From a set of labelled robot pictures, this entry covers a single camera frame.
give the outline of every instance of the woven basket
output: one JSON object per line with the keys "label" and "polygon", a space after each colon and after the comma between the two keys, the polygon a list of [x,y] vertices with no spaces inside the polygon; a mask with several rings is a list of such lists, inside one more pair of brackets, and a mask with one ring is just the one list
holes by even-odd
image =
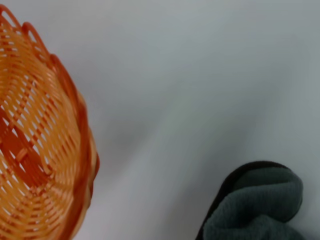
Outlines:
{"label": "woven basket", "polygon": [[32,25],[0,5],[0,239],[71,239],[98,169],[84,99]]}

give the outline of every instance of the white backdrop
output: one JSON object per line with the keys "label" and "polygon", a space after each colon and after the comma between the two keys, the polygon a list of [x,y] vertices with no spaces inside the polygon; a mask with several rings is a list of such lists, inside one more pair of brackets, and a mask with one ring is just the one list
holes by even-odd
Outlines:
{"label": "white backdrop", "polygon": [[320,2],[4,0],[83,93],[101,158],[76,240],[193,240],[221,182],[267,159],[320,238]]}

